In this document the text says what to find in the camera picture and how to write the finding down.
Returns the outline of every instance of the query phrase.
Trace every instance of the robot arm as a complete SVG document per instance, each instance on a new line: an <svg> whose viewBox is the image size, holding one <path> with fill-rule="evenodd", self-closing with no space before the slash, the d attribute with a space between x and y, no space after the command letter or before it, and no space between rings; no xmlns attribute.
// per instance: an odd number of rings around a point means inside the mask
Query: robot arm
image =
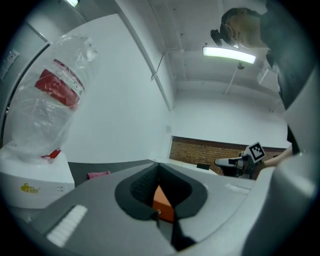
<svg viewBox="0 0 320 256"><path fill-rule="evenodd" d="M238 178L245 174L251 179L256 164L265 157L264 149L257 142L247 146L245 151L239 154L239 157L216 159L214 164L222 169L225 176Z"/></svg>

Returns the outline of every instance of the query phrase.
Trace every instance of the orange object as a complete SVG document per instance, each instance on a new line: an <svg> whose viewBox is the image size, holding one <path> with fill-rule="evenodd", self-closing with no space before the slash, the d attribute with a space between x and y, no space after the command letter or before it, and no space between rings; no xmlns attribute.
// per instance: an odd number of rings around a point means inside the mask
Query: orange object
<svg viewBox="0 0 320 256"><path fill-rule="evenodd" d="M159 219L171 223L174 222L175 210L172 208L160 186L157 187L154 193L152 208L159 211Z"/></svg>

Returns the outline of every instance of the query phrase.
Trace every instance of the brick wall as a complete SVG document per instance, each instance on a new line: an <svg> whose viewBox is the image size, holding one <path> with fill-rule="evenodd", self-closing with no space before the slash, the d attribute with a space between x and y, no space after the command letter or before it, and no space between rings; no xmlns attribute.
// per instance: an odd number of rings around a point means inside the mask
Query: brick wall
<svg viewBox="0 0 320 256"><path fill-rule="evenodd" d="M222 175L220 167L215 166L215 159L237 158L248 145L221 143L191 138L174 137L172 141L170 159L189 164L206 164L210 169ZM285 148L264 147L266 158L279 155Z"/></svg>

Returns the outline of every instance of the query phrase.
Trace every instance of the white ceiling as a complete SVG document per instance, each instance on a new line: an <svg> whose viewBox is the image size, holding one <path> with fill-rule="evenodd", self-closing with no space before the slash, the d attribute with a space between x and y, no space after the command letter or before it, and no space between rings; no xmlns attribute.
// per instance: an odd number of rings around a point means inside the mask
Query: white ceiling
<svg viewBox="0 0 320 256"><path fill-rule="evenodd" d="M210 30L220 28L221 17L227 10L247 7L263 14L266 12L265 0L144 1L149 2L160 27L178 89L225 93L239 61L203 56L202 48L216 47ZM118 8L114 0L81 0L77 6L89 21L117 13ZM223 47L232 49L224 42ZM256 61L254 64L242 63L244 69L237 69L228 94L268 101L270 108L276 106L280 101L277 90L274 90L277 88L276 80L264 81L269 86L261 86L257 80L258 74L261 78L264 73L267 50L241 46L237 50L256 56Z"/></svg>
<svg viewBox="0 0 320 256"><path fill-rule="evenodd" d="M239 61L203 56L204 46L216 47L210 30L219 29L222 15L230 8L247 7L263 14L264 1L260 0L149 0L169 51L172 70L177 82L202 81L230 83ZM223 42L223 47L232 49ZM232 86L241 86L278 99L276 91L258 84L257 76L266 59L266 49L238 51L256 56L254 64L243 63L237 70Z"/></svg>

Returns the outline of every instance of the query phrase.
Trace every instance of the pink object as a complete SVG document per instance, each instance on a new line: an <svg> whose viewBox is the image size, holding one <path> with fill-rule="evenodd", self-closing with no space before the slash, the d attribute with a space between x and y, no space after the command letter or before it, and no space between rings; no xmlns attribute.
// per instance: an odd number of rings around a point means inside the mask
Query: pink object
<svg viewBox="0 0 320 256"><path fill-rule="evenodd" d="M89 179L93 179L93 178L96 178L96 177L100 177L100 176L104 176L104 175L108 175L108 174L111 174L110 171L104 171L104 172L89 172L86 174L88 180Z"/></svg>

